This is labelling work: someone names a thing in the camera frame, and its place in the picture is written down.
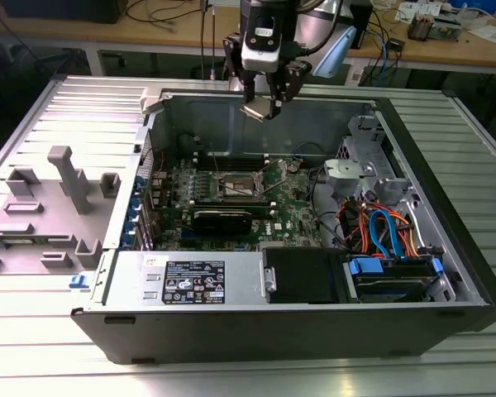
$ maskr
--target green circuit board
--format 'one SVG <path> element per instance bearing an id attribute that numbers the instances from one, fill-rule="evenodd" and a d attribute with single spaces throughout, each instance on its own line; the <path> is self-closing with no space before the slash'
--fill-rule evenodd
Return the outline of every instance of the green circuit board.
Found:
<path id="1" fill-rule="evenodd" d="M 263 173 L 261 189 L 267 189 L 283 180 L 283 164 L 290 165 L 291 159 L 283 159 L 282 167 L 271 166 Z M 195 170 L 188 161 L 180 161 L 168 168 L 163 183 L 162 201 L 155 211 L 160 219 L 161 233 L 156 239 L 155 249 L 159 251 L 259 251 L 266 246 L 320 246 L 320 232 L 317 221 L 307 201 L 308 170 L 293 169 L 286 172 L 286 180 L 262 194 L 267 206 L 247 203 L 228 204 L 224 210 L 243 211 L 253 214 L 249 234 L 228 237 L 195 236 L 192 229 L 193 215 L 199 210 L 214 207 L 223 198 L 217 192 L 227 189 L 213 171 Z M 221 172 L 221 180 L 232 180 L 229 194 L 234 199 L 244 199 L 248 184 L 254 172 Z M 192 199 L 198 198 L 200 206 L 195 208 Z"/>

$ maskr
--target power supply label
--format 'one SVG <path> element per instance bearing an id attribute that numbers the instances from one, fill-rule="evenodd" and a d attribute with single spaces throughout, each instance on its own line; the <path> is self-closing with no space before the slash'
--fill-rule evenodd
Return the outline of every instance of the power supply label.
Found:
<path id="1" fill-rule="evenodd" d="M 226 297 L 224 261 L 168 261 L 165 304 L 223 304 Z"/>

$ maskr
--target wooden tabletop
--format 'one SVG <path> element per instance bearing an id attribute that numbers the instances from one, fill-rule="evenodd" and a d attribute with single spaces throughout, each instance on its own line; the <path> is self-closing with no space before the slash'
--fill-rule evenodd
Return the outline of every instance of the wooden tabletop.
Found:
<path id="1" fill-rule="evenodd" d="M 150 9 L 172 7 L 177 5 L 173 0 L 149 0 Z M 163 11 L 157 17 L 174 17 L 184 12 L 198 8 L 198 2 L 191 0 L 175 10 Z M 147 19 L 143 3 L 131 10 L 134 17 Z M 463 31 L 459 41 L 413 41 L 406 34 L 408 24 L 394 22 L 395 11 L 378 12 L 382 25 L 393 38 L 405 41 L 402 60 L 434 62 L 456 65 L 478 65 L 496 67 L 496 44 L 483 40 Z M 20 37 L 79 40 L 79 41 L 109 41 L 117 43 L 150 44 L 150 45 L 180 45 L 200 46 L 200 13 L 181 17 L 175 20 L 175 33 L 153 26 L 146 22 L 133 21 L 122 16 L 117 24 L 104 25 L 91 22 L 48 21 L 40 19 L 8 18 L 0 8 L 2 19 Z M 217 28 L 215 45 L 222 47 L 221 38 L 233 31 L 238 31 L 239 9 L 236 7 L 217 7 Z M 0 35 L 8 34 L 0 23 Z M 211 13 L 207 13 L 204 45 L 212 45 Z M 368 35 L 360 50 L 350 50 L 350 57 L 376 58 L 379 49 L 374 44 L 374 38 Z"/>
<path id="2" fill-rule="evenodd" d="M 377 13 L 382 26 L 389 32 L 389 36 L 406 43 L 402 53 L 402 60 L 455 65 L 496 66 L 496 44 L 477 37 L 468 31 L 462 31 L 458 41 L 409 40 L 406 32 L 408 24 L 395 22 L 396 12 L 394 10 L 379 11 Z M 371 16 L 370 21 L 378 23 L 374 16 Z M 378 57 L 379 49 L 374 44 L 374 37 L 367 35 L 362 48 L 349 51 L 349 56 Z"/>

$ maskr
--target table leg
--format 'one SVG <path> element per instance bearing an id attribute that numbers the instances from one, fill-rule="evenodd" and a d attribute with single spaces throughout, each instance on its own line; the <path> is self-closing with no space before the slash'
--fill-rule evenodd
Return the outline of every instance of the table leg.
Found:
<path id="1" fill-rule="evenodd" d="M 160 74 L 160 67 L 158 65 L 158 54 L 155 52 L 150 53 L 150 67 L 152 68 L 153 76 Z"/>
<path id="2" fill-rule="evenodd" d="M 362 79 L 362 74 L 366 66 L 369 66 L 370 58 L 352 58 L 351 67 L 347 72 L 346 85 L 356 87 Z"/>
<path id="3" fill-rule="evenodd" d="M 90 74 L 92 76 L 104 76 L 105 68 L 103 66 L 101 51 L 95 47 L 86 47 L 84 48 L 84 52 L 86 53 L 88 66 L 90 66 Z"/>

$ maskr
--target motherboard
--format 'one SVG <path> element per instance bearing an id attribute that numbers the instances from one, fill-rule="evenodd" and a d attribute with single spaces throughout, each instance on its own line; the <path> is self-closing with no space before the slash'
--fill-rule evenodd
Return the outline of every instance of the motherboard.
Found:
<path id="1" fill-rule="evenodd" d="M 309 175 L 295 159 L 183 159 L 155 174 L 159 251 L 320 246 Z"/>

